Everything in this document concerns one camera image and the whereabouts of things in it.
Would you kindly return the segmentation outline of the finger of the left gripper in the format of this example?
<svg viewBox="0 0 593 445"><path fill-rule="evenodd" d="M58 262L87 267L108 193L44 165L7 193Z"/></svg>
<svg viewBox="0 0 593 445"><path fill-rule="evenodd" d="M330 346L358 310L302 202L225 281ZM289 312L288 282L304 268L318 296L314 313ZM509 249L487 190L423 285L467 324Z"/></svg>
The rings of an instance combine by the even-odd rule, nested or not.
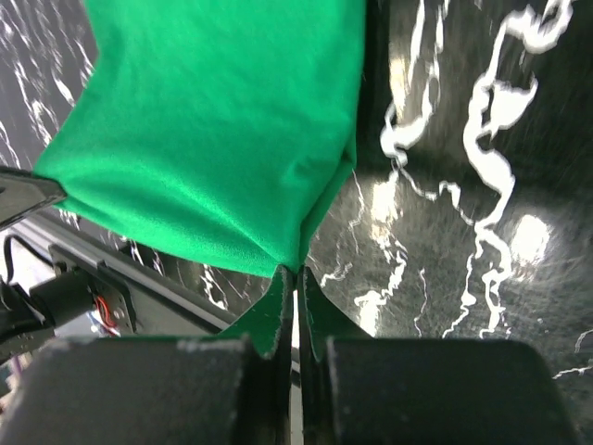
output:
<svg viewBox="0 0 593 445"><path fill-rule="evenodd" d="M0 180L2 230L68 196L59 182L20 169L2 166Z"/></svg>

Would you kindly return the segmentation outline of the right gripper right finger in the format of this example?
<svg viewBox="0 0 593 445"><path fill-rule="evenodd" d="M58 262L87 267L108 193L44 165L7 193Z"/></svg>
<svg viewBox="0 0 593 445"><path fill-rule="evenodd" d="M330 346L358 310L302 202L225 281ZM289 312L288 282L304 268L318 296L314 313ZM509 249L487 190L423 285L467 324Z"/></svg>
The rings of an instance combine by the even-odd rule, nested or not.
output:
<svg viewBox="0 0 593 445"><path fill-rule="evenodd" d="M509 340L374 338L297 276L308 444L576 444L543 359Z"/></svg>

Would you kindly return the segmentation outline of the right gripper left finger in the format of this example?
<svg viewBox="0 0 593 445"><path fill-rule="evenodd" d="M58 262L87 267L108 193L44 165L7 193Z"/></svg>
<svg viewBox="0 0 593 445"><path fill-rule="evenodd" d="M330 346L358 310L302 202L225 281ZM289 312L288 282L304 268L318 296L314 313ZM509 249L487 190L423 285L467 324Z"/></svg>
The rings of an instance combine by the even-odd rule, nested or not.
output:
<svg viewBox="0 0 593 445"><path fill-rule="evenodd" d="M5 444L286 444L294 276L214 337L59 338L25 371Z"/></svg>

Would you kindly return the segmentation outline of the green t shirt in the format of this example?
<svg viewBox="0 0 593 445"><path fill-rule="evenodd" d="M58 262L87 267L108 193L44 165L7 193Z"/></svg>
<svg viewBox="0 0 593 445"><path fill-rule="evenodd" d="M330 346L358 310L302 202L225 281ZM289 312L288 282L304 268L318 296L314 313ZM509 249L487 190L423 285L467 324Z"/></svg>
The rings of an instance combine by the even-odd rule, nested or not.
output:
<svg viewBox="0 0 593 445"><path fill-rule="evenodd" d="M88 1L98 57L38 158L62 210L269 278L356 165L363 1Z"/></svg>

